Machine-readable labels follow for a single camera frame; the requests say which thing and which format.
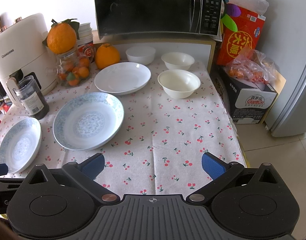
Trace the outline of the black white cardboard box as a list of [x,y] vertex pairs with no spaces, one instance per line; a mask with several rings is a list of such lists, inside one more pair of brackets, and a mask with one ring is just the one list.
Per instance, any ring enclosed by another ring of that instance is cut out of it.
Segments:
[[280,73],[265,85],[229,77],[220,66],[211,69],[210,77],[235,124],[263,123],[286,84]]

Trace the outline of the red gift box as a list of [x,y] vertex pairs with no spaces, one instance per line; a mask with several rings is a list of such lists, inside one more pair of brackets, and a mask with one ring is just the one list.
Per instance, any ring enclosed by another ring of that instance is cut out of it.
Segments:
[[224,66],[238,56],[244,47],[255,49],[265,23],[265,16],[239,7],[241,15],[233,17],[238,31],[233,32],[223,25],[222,43],[217,52],[216,64]]

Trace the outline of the stack of paper cups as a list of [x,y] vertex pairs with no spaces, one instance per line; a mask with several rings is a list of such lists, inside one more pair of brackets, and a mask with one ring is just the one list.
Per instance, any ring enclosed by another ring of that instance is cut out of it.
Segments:
[[90,62],[94,61],[93,34],[90,23],[83,23],[78,29],[79,39],[77,40],[78,50],[85,54]]

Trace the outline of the large orange on table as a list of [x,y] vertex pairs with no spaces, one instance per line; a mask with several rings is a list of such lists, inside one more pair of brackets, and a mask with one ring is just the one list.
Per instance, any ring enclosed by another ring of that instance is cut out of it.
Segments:
[[95,63],[99,70],[120,62],[120,53],[113,45],[103,43],[96,51]]

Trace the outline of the cherry print tablecloth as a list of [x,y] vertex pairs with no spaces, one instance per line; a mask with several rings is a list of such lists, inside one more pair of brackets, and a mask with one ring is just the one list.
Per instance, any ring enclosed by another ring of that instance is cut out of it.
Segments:
[[112,140],[98,148],[105,157],[97,183],[123,194],[182,194],[210,182],[201,157],[210,152],[229,163],[245,164],[228,114],[201,61],[190,71],[201,81],[189,98],[173,99],[159,85],[161,60],[150,66],[141,90],[122,95],[124,121]]

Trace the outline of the small blue patterned plate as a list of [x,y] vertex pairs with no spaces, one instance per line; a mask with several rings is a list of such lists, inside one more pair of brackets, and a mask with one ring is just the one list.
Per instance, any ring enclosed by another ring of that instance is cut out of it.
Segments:
[[35,159],[41,146],[42,130],[35,118],[17,122],[5,134],[0,145],[0,163],[6,164],[9,174],[24,171]]

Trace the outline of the cream bowl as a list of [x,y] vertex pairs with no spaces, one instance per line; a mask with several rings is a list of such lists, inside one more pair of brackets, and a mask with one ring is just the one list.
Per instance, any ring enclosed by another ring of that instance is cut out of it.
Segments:
[[169,70],[188,70],[195,63],[192,56],[180,52],[165,53],[161,59]]
[[195,74],[181,69],[166,70],[158,76],[157,81],[174,99],[188,98],[201,85],[200,79]]

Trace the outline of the white bowl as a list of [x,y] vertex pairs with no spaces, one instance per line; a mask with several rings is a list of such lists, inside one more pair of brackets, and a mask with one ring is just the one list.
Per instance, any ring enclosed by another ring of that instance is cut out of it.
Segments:
[[150,46],[135,46],[126,50],[130,62],[148,65],[155,59],[156,49]]

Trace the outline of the silver refrigerator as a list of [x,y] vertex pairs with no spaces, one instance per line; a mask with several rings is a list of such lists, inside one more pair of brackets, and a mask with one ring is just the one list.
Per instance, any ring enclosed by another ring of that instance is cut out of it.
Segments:
[[306,19],[284,19],[270,28],[263,50],[286,79],[280,96],[267,116],[274,137],[306,132]]

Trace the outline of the large blue patterned plate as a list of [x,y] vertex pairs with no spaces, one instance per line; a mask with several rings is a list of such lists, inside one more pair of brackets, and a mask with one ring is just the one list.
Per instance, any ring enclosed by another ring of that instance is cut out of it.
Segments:
[[108,93],[92,92],[67,102],[52,126],[58,144],[71,151],[94,150],[109,142],[124,120],[121,101]]

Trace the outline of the bag of small oranges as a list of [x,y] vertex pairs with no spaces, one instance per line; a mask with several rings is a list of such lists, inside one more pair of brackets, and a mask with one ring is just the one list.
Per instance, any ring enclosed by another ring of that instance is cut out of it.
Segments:
[[277,78],[274,61],[250,47],[244,47],[236,58],[226,64],[224,70],[232,78],[253,83],[268,84]]

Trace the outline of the clear jar dark contents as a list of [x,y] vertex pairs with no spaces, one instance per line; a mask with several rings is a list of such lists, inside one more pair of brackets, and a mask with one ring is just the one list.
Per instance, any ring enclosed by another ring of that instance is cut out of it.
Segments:
[[49,105],[33,75],[28,75],[13,90],[29,116],[41,120],[49,112]]

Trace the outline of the glass jar of tangerines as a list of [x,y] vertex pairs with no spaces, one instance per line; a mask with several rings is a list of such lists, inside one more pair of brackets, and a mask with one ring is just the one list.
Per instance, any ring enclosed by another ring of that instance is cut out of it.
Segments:
[[90,76],[90,59],[76,47],[57,55],[57,77],[61,86],[76,87]]

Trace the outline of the white deep plate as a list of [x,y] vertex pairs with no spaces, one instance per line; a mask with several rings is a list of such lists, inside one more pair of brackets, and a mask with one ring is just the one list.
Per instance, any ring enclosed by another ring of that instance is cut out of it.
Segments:
[[98,90],[104,93],[126,95],[145,87],[150,78],[150,69],[145,65],[121,62],[98,72],[94,78],[94,84]]

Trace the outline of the black microwave oven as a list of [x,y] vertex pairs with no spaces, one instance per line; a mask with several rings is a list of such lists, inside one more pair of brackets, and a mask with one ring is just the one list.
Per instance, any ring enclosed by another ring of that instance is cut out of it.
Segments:
[[193,33],[216,36],[222,0],[95,0],[100,36]]

